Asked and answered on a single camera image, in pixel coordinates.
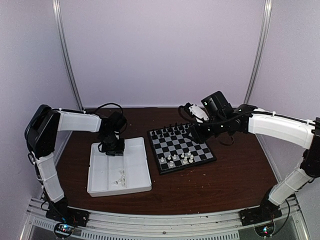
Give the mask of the white plastic compartment tray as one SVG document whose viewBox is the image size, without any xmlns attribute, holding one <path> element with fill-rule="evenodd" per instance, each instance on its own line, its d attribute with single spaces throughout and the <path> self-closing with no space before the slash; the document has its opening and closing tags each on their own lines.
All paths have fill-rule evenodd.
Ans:
<svg viewBox="0 0 320 240">
<path fill-rule="evenodd" d="M 122 156 L 99 152 L 98 143 L 91 145 L 87 193 L 91 197 L 105 197 L 147 192 L 152 181 L 143 137 L 124 141 Z"/>
</svg>

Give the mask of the white chess piece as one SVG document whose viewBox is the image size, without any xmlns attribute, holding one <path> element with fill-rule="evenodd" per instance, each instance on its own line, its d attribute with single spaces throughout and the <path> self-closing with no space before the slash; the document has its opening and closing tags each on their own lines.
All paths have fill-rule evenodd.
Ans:
<svg viewBox="0 0 320 240">
<path fill-rule="evenodd" d="M 187 156 L 185 156 L 185 157 L 183 158 L 182 163 L 183 163 L 184 165 L 186 165 L 186 164 L 188 163 L 188 157 L 187 157 Z"/>
</svg>

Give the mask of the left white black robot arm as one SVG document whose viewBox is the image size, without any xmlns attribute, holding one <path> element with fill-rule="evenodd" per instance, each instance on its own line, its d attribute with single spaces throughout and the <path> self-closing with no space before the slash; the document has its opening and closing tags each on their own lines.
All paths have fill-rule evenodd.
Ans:
<svg viewBox="0 0 320 240">
<path fill-rule="evenodd" d="M 38 180 L 50 205 L 49 210 L 61 222 L 72 218 L 67 198 L 60 185 L 55 167 L 54 152 L 57 134 L 63 131 L 97 133 L 98 150 L 107 156 L 121 156 L 125 140 L 120 137 L 121 129 L 128 125 L 122 109 L 104 116 L 94 111 L 77 111 L 52 108 L 47 104 L 38 107 L 29 124 L 24 138 L 29 150 L 29 160 L 35 166 Z"/>
</svg>

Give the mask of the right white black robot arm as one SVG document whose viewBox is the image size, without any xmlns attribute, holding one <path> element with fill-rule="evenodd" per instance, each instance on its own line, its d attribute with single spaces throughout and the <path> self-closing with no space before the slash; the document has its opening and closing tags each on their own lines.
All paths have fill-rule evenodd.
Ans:
<svg viewBox="0 0 320 240">
<path fill-rule="evenodd" d="M 250 104 L 233 107 L 221 91 L 201 100 L 202 105 L 186 103 L 181 106 L 189 116 L 191 139 L 203 143 L 223 133 L 256 135 L 261 143 L 273 139 L 273 146 L 263 146 L 273 171 L 292 158 L 278 183 L 271 187 L 256 210 L 259 220 L 268 220 L 287 198 L 320 176 L 320 119 L 296 118 L 276 111 L 267 111 Z M 279 152 L 278 157 L 272 153 Z"/>
</svg>

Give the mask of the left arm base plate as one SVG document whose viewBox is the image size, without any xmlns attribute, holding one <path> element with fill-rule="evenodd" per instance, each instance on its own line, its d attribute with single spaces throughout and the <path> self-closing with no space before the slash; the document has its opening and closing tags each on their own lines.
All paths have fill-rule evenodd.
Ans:
<svg viewBox="0 0 320 240">
<path fill-rule="evenodd" d="M 61 216 L 54 210 L 48 210 L 45 217 L 57 222 L 67 223 L 75 227 L 86 227 L 90 213 L 85 210 L 68 208 L 66 216 Z"/>
</svg>

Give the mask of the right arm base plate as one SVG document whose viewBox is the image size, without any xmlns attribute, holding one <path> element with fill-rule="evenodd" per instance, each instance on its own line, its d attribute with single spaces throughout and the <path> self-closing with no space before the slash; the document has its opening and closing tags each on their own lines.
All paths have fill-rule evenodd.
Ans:
<svg viewBox="0 0 320 240">
<path fill-rule="evenodd" d="M 239 217 L 243 226 L 255 225 L 272 219 L 279 218 L 282 216 L 280 209 L 269 210 L 261 206 L 246 208 L 239 211 Z"/>
</svg>

